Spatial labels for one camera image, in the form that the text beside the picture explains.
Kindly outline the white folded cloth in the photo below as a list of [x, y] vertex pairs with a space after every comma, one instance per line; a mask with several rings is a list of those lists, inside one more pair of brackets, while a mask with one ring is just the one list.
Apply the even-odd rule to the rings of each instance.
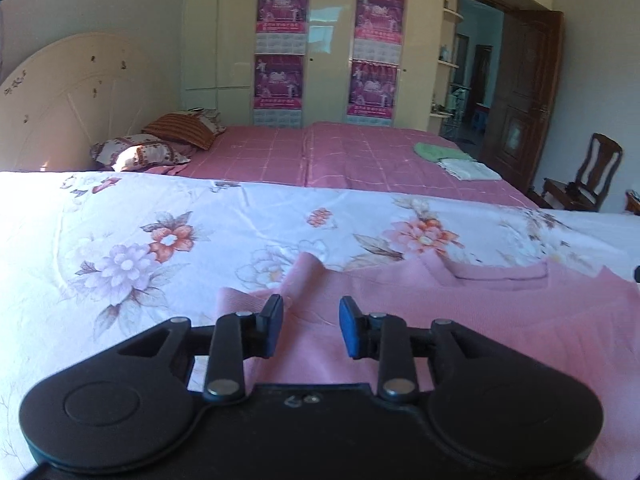
[[441, 159], [437, 165], [460, 181], [500, 181], [498, 172], [473, 159]]

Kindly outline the green folded cloth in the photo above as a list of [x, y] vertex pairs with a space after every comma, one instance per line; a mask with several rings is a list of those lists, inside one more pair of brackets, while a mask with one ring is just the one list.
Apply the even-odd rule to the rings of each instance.
[[423, 142], [417, 143], [413, 147], [413, 151], [422, 159], [427, 160], [428, 162], [434, 162], [434, 164], [445, 159], [473, 160], [472, 156], [466, 154], [464, 151], [458, 150], [457, 148], [447, 148], [446, 146], [427, 144]]

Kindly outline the lower left pink poster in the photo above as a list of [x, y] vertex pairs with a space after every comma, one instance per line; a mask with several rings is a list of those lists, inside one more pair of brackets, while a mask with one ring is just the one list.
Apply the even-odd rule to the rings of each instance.
[[303, 55], [255, 55], [255, 126], [294, 129], [302, 126], [304, 61]]

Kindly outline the pink poster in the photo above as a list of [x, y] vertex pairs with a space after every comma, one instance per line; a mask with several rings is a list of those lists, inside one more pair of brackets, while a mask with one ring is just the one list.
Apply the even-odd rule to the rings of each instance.
[[357, 0], [352, 59], [400, 64], [405, 0]]
[[393, 122], [398, 68], [395, 65], [352, 62], [346, 122], [388, 127]]
[[256, 54], [306, 54], [309, 0], [257, 0]]
[[294, 129], [302, 126], [304, 61], [303, 55], [255, 55], [255, 126]]

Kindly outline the white floral bed sheet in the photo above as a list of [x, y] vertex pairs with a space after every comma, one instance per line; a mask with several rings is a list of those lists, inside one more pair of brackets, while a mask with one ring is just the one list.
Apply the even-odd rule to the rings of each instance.
[[639, 222], [399, 193], [154, 174], [1, 177], [1, 474], [35, 465], [18, 411], [64, 368], [169, 320], [257, 310], [299, 256], [345, 272], [425, 254], [552, 261], [627, 282]]

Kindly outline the pink sweater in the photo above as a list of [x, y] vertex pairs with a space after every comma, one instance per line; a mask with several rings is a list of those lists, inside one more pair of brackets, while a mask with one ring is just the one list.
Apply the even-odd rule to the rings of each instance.
[[572, 375], [597, 393], [604, 427], [590, 466], [608, 479], [639, 473], [639, 289], [609, 270], [589, 276], [552, 261], [472, 266], [425, 254], [345, 272], [298, 257], [279, 286], [277, 350], [250, 361], [250, 384], [374, 382], [376, 366], [345, 349], [338, 304], [385, 312], [414, 327], [449, 318]]

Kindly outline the pink checked bedspread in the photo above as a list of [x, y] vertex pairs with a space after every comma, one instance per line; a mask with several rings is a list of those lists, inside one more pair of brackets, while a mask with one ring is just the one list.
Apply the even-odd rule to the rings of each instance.
[[315, 122], [303, 129], [235, 126], [207, 151], [151, 174], [198, 179], [262, 182], [303, 188], [426, 195], [494, 205], [535, 204], [503, 180], [461, 181], [414, 151], [418, 143], [450, 148], [436, 134], [411, 129]]

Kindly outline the orange striped pillow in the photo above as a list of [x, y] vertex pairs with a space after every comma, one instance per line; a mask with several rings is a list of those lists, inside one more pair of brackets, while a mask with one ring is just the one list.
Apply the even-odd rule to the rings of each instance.
[[142, 131], [165, 141], [190, 144], [203, 151], [212, 147], [217, 136], [200, 118], [177, 113], [166, 114], [150, 122]]

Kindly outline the dark wooden door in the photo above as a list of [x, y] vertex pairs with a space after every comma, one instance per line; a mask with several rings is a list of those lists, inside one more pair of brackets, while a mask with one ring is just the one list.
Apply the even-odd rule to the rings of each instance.
[[513, 11], [504, 17], [480, 160], [522, 193], [533, 183], [547, 141], [564, 25], [564, 15], [556, 11]]

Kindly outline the floral red white pillow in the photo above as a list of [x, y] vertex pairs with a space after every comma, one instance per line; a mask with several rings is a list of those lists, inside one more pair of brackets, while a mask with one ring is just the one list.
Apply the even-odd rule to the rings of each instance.
[[191, 161], [172, 144], [147, 133], [94, 144], [90, 148], [90, 156], [101, 167], [116, 172], [141, 171], [157, 166], [180, 166]]

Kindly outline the dark wooden chair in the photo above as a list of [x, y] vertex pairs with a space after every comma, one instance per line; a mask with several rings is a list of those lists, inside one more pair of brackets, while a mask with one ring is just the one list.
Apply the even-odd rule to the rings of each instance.
[[541, 193], [530, 188], [526, 196], [541, 208], [553, 208], [547, 200], [550, 196], [565, 210], [599, 212], [623, 154], [623, 148], [616, 141], [602, 133], [593, 133], [587, 155], [573, 181], [564, 183], [545, 178]]

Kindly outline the cream round headboard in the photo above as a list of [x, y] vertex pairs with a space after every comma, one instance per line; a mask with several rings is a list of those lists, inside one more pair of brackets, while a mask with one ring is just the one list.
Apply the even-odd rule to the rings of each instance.
[[124, 36], [87, 32], [42, 48], [1, 83], [1, 169], [79, 171], [90, 148], [178, 107], [178, 93]]

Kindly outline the corner open shelf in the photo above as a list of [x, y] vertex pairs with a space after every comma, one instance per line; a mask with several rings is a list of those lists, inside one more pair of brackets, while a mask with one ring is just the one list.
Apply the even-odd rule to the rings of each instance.
[[442, 133], [444, 123], [452, 115], [449, 106], [449, 88], [451, 77], [458, 67], [456, 32], [458, 24], [463, 20], [458, 5], [459, 0], [444, 0], [442, 4], [432, 111], [428, 123], [430, 131], [436, 134]]

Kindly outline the upper left pink poster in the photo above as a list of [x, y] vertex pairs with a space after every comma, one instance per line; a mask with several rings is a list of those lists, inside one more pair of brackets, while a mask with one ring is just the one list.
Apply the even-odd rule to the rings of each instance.
[[306, 54], [309, 0], [257, 0], [256, 54]]

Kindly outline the upper right pink poster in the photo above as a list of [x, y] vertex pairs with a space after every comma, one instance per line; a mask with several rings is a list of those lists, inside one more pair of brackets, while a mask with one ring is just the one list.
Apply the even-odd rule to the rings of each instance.
[[352, 59], [400, 64], [405, 0], [357, 0]]

